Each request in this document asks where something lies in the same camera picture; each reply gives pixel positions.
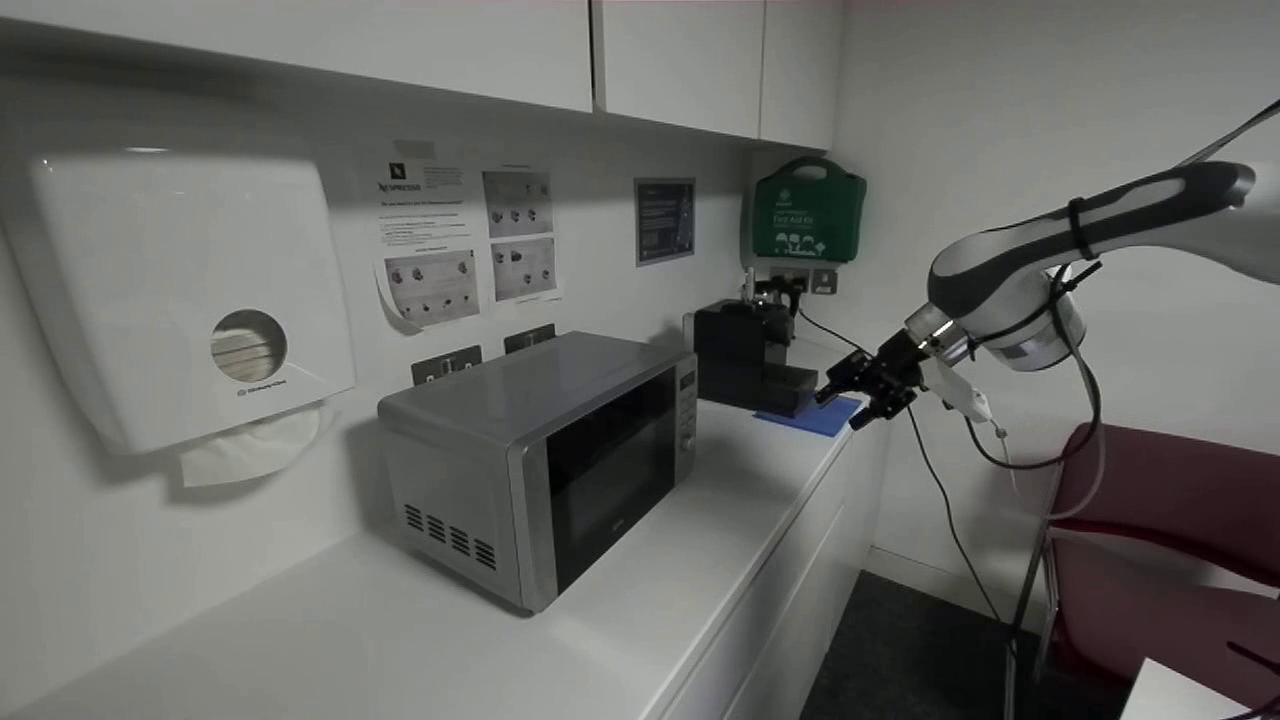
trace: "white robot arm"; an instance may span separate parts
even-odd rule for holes
[[[928,304],[878,354],[854,350],[827,368],[822,397],[865,393],[870,408],[854,420],[855,429],[896,416],[926,388],[987,420],[985,397],[953,362],[978,347],[1018,372],[1072,354],[1083,325],[1070,290],[1098,268],[1098,254],[1117,246],[1178,246],[1280,285],[1280,166],[1207,158],[1277,111],[1280,103],[1263,106],[1169,173],[949,245],[932,260]]]

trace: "counter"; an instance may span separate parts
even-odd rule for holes
[[[798,650],[789,615],[812,634],[793,669],[809,692],[880,473],[880,431],[824,441],[699,405],[691,477],[531,620],[351,537],[13,720],[745,714]]]

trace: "electrical outlet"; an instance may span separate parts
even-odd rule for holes
[[[495,285],[495,299],[558,286],[558,237],[491,245],[491,285]]]
[[[445,350],[445,354],[421,360],[410,372],[412,372],[412,385],[435,385],[439,376],[451,376],[451,372],[465,372],[465,368],[475,368],[475,362],[485,362],[481,343],[470,343],[462,350]]]
[[[488,237],[554,232],[554,179],[544,173],[485,173]]]
[[[816,268],[816,271],[809,277],[809,290],[812,290],[812,294],[835,294],[835,290],[840,290],[840,271],[835,271],[835,268]]]
[[[525,350],[525,347],[544,343],[544,340],[558,340],[558,325],[541,325],[541,326],[507,336],[503,350],[512,354],[512,350]]]
[[[389,286],[410,326],[475,317],[475,250],[389,254]]]
[[[812,285],[812,271],[804,271],[804,268],[776,268],[776,271],[755,277],[755,286],[812,290],[809,285]]]

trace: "wall cabinet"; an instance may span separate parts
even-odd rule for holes
[[[766,0],[595,0],[595,103],[760,137]]]
[[[827,148],[846,0],[595,0],[595,106]]]
[[[0,0],[0,14],[592,111],[588,0]]]
[[[846,6],[846,0],[768,0],[760,139],[834,148]]]
[[[0,19],[827,148],[846,0],[0,0]]]

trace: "dark floor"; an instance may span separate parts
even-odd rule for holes
[[[999,720],[1010,629],[862,575],[804,720]],[[1117,720],[1129,689],[1063,673],[1019,684],[1019,720]]]

